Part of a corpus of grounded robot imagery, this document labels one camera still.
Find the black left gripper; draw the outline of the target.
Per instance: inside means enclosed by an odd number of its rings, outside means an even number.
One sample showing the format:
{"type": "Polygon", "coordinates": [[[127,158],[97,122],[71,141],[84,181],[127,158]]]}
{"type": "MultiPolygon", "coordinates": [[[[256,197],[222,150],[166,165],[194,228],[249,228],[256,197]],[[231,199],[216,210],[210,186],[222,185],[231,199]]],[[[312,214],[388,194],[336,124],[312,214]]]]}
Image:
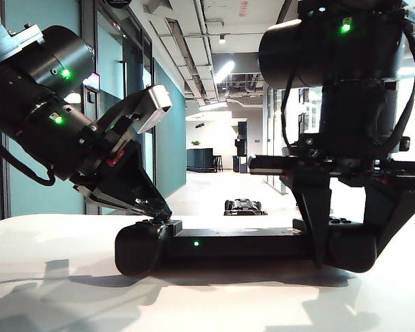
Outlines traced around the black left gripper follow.
{"type": "Polygon", "coordinates": [[[166,221],[172,211],[142,166],[133,120],[82,128],[71,147],[71,182],[87,203],[166,221]]]}

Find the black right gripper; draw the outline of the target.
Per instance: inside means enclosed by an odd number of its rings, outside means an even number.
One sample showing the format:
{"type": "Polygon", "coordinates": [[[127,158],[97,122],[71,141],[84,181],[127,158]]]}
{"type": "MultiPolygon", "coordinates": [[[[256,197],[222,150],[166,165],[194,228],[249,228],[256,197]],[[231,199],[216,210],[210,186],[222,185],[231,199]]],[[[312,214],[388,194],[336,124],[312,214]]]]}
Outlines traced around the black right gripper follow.
{"type": "MultiPolygon", "coordinates": [[[[300,136],[287,146],[286,155],[252,155],[248,166],[251,174],[276,175],[292,182],[290,188],[311,236],[313,260],[321,266],[329,233],[329,177],[352,187],[362,187],[371,179],[389,182],[415,178],[415,161],[391,158],[409,144],[407,136],[382,137],[379,141],[355,136],[300,136]]],[[[367,185],[365,192],[363,223],[375,235],[378,257],[415,214],[415,188],[367,185]]]]}

